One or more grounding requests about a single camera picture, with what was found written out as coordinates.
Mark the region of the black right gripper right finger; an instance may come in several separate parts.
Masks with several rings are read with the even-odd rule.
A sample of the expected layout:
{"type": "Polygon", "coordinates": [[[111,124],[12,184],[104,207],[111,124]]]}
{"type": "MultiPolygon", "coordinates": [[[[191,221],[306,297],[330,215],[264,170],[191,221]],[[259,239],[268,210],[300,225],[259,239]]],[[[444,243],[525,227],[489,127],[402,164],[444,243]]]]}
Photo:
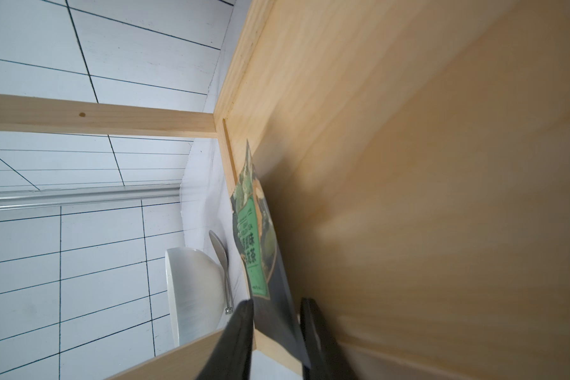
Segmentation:
{"type": "Polygon", "coordinates": [[[302,298],[300,325],[310,361],[304,379],[358,379],[314,299],[302,298]]]}

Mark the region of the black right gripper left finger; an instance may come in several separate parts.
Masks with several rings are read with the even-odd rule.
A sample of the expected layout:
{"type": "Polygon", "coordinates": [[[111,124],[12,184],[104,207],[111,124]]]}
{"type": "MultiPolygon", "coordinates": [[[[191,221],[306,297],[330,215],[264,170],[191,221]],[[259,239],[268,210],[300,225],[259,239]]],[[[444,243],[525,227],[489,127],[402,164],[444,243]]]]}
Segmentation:
{"type": "Polygon", "coordinates": [[[253,300],[240,302],[197,379],[250,378],[253,351],[253,300]]]}

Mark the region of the green tea bag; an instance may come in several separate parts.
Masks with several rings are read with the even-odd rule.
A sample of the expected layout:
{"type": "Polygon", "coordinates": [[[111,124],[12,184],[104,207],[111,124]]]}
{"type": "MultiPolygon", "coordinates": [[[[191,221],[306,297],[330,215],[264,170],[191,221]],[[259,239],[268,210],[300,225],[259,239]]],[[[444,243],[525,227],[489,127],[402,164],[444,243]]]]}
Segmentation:
{"type": "Polygon", "coordinates": [[[245,265],[255,328],[301,364],[310,359],[283,265],[268,202],[250,147],[231,195],[234,241],[245,265]]]}

